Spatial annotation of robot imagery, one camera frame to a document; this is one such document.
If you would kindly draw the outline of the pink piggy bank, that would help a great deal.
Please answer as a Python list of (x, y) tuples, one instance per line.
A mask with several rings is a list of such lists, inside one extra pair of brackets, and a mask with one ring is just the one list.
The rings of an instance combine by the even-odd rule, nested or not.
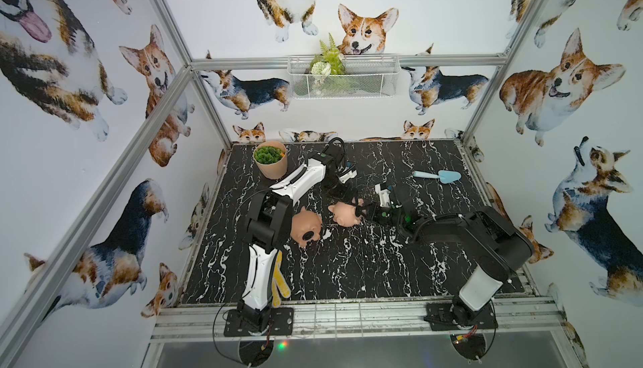
[(357, 204), (348, 204), (338, 202), (328, 207), (329, 212), (333, 214), (333, 222), (341, 227), (354, 227), (362, 223), (362, 218), (358, 215), (358, 207), (363, 205), (363, 199), (358, 199)]
[(322, 217), (302, 207), (292, 219), (291, 238), (300, 248), (305, 248), (309, 242), (317, 242), (321, 239), (322, 228)]

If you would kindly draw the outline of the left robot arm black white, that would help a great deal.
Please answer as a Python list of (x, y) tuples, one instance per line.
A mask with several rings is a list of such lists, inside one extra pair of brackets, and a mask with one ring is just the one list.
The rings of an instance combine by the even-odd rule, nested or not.
[(335, 137), (286, 178), (251, 197), (242, 227), (251, 261), (246, 288), (237, 304), (243, 321), (259, 331), (268, 325), (276, 257), (290, 237), (294, 206), (317, 185), (337, 201), (351, 200), (355, 195), (348, 181), (356, 173), (356, 166), (346, 160), (344, 141)]

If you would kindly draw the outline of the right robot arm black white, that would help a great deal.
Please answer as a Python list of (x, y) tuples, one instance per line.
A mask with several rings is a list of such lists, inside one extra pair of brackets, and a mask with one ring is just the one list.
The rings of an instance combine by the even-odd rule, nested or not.
[(473, 320), (534, 254), (534, 245), (493, 207), (423, 217), (400, 187), (376, 192), (379, 201), (355, 203), (356, 217), (393, 228), (409, 244), (458, 243), (477, 264), (452, 300), (450, 314), (459, 324)]

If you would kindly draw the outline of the teal silicone spatula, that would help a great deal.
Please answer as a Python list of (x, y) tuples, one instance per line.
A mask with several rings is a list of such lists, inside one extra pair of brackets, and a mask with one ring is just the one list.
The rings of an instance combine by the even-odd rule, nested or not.
[(439, 170), (437, 173), (415, 170), (412, 177), (421, 179), (438, 180), (441, 184), (451, 184), (461, 179), (461, 173), (450, 170)]

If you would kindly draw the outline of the pink pot green plant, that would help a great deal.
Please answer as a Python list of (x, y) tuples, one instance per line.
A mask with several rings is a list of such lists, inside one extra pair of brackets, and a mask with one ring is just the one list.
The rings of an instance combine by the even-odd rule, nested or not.
[(269, 180), (279, 180), (287, 172), (287, 149), (281, 142), (266, 141), (258, 145), (253, 160), (261, 174)]

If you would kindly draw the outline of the yellow work glove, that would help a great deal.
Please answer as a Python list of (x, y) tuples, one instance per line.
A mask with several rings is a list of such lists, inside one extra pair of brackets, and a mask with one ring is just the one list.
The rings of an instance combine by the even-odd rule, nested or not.
[(283, 299), (289, 299), (289, 297), (291, 297), (290, 286), (286, 282), (286, 279), (281, 272), (282, 259), (283, 253), (279, 251), (278, 254), (276, 254), (275, 266), (273, 269), (273, 279), (271, 281), (271, 306), (273, 308), (279, 308), (282, 304)]

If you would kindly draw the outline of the green fern plant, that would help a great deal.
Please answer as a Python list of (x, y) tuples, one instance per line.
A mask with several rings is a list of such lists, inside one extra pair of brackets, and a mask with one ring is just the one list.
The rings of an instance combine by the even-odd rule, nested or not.
[(326, 83), (332, 83), (331, 76), (342, 76), (346, 74), (343, 63), (343, 54), (338, 48), (333, 36), (328, 34), (328, 43), (320, 41), (321, 54), (313, 58), (309, 74), (312, 76), (313, 90), (316, 94), (322, 94)]

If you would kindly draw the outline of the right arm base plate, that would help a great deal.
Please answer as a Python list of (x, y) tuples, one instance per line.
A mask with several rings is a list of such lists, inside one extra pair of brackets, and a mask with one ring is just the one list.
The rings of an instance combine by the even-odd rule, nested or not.
[(435, 331), (495, 329), (496, 317), (488, 303), (479, 311), (452, 303), (427, 304), (424, 321)]

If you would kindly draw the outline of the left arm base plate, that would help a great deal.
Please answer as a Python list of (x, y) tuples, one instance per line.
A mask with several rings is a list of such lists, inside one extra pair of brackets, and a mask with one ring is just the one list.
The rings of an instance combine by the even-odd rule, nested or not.
[(294, 309), (267, 306), (258, 310), (244, 307), (229, 311), (224, 320), (225, 337), (290, 336), (293, 332)]

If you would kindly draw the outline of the aluminium front rail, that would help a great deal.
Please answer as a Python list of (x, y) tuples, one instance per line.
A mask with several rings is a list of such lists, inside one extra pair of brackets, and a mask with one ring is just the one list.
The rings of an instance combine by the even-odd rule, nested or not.
[[(177, 308), (163, 312), (152, 331), (152, 343), (315, 340), (377, 336), (424, 336), (467, 333), (468, 330), (435, 331), (424, 321), (426, 305), (434, 300), (388, 302), (340, 302), (291, 304), (294, 309), (290, 336), (225, 337), (221, 307)], [(495, 329), (477, 329), (479, 333), (497, 331), (539, 331), (558, 328), (564, 321), (554, 301), (549, 298), (496, 299)]]

